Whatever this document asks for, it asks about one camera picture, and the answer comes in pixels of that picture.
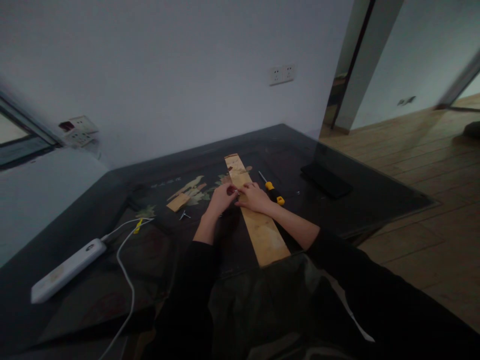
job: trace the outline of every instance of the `black phone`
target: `black phone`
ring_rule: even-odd
[[[353,190],[349,183],[316,162],[306,165],[300,170],[334,199],[341,198]]]

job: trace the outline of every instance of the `white power bank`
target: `white power bank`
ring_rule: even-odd
[[[46,302],[106,249],[107,247],[100,239],[90,241],[31,287],[31,303]]]

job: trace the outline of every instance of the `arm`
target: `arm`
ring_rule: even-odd
[[[181,355],[189,359],[210,358],[213,324],[208,302],[218,270],[212,246],[215,225],[237,195],[237,188],[230,184],[215,189],[168,299],[155,320],[154,354],[166,355],[167,359]]]
[[[272,202],[257,184],[239,189],[236,205],[279,223],[345,290],[362,328],[389,353],[480,354],[480,336],[432,298],[376,264],[363,251]]]

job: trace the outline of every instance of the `wall socket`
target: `wall socket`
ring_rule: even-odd
[[[293,81],[295,74],[295,64],[271,67],[270,86]]]
[[[270,85],[280,84],[282,82],[282,68],[279,66],[270,68]]]
[[[405,106],[407,104],[413,103],[415,98],[416,98],[416,96],[410,96],[410,97],[406,97],[404,99],[400,99],[397,106]]]
[[[67,144],[78,147],[84,147],[94,139],[86,132],[81,131],[77,128],[74,128],[67,132],[65,135],[63,135],[63,138]]]
[[[96,133],[99,131],[99,128],[85,115],[73,117],[68,119],[68,121],[75,127],[75,129],[87,134]]]
[[[283,77],[284,82],[293,81],[293,79],[295,78],[295,65],[294,64],[283,65],[281,67],[281,70],[282,70],[281,73],[282,73],[282,77]]]

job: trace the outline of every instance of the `dark table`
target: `dark table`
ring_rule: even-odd
[[[30,289],[85,243],[154,206],[155,220],[121,253],[137,292],[135,313],[125,332],[149,329],[155,304],[168,295],[177,265],[209,204],[205,194],[222,182],[227,174],[224,156],[233,153],[251,167],[253,181],[261,182],[260,170],[273,182],[285,198],[285,208],[353,243],[433,203],[283,124],[110,171],[0,269],[0,354],[113,336],[128,314],[131,298],[115,254],[135,223],[113,235],[107,252],[46,303],[30,304]],[[301,175],[300,168],[314,161],[350,183],[353,191],[329,198]],[[181,211],[169,210],[167,199],[198,176],[203,176],[198,184],[206,184],[202,199],[187,206],[191,218],[180,221]],[[219,276],[257,268],[239,209],[229,208],[217,227]],[[280,232],[293,254],[301,251],[283,229]]]

